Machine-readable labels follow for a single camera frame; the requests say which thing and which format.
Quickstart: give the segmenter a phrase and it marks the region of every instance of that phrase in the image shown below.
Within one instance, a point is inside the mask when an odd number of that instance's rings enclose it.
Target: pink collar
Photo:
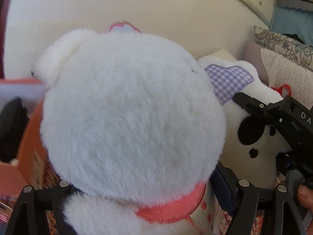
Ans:
[[[205,187],[206,183],[200,182],[181,199],[159,206],[140,207],[136,215],[152,223],[174,223],[185,219],[200,205]]]

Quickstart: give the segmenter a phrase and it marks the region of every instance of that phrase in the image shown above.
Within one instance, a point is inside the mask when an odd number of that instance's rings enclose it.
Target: screw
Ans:
[[[32,190],[32,187],[30,185],[24,187],[23,192],[24,193],[29,193]]]
[[[250,185],[250,183],[249,183],[249,181],[246,180],[246,179],[241,179],[241,180],[239,180],[239,185],[244,186],[244,187],[247,187],[247,186]]]
[[[66,186],[68,186],[69,185],[69,182],[67,182],[67,181],[65,181],[65,180],[62,180],[61,182],[60,182],[60,186],[61,187],[66,187]]]
[[[278,186],[278,191],[285,193],[285,192],[287,192],[287,188],[281,184]]]

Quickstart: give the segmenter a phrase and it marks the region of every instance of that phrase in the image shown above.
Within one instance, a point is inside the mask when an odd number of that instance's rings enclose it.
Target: plush bear head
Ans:
[[[265,86],[257,70],[245,61],[227,62],[212,56],[198,60],[207,71],[214,92],[224,107],[226,142],[221,162],[240,179],[254,186],[272,188],[276,183],[276,156],[291,150],[273,126],[265,126],[232,101],[236,92],[243,92],[264,104],[283,98]]]
[[[181,46],[141,33],[74,30],[35,64],[49,90],[41,134],[56,172],[88,195],[154,205],[207,181],[225,118]]]

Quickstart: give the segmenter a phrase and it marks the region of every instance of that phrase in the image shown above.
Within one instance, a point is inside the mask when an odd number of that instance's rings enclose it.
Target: purple gingham patch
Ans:
[[[205,68],[205,71],[211,79],[214,94],[222,105],[254,80],[250,73],[239,66],[225,68],[211,64]]]

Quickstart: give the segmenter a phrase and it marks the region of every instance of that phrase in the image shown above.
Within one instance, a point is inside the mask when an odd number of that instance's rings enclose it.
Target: white plush toy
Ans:
[[[140,33],[75,30],[35,64],[41,134],[53,167],[83,193],[64,204],[78,235],[206,235],[208,178],[225,117],[206,72],[181,46]]]
[[[279,152],[291,148],[273,126],[264,126],[232,101],[237,92],[243,92],[264,104],[283,98],[259,79],[257,70],[248,62],[227,62],[212,56],[198,60],[206,70],[216,97],[226,116],[226,142],[221,162],[240,179],[254,186],[273,188],[276,183],[276,160]]]

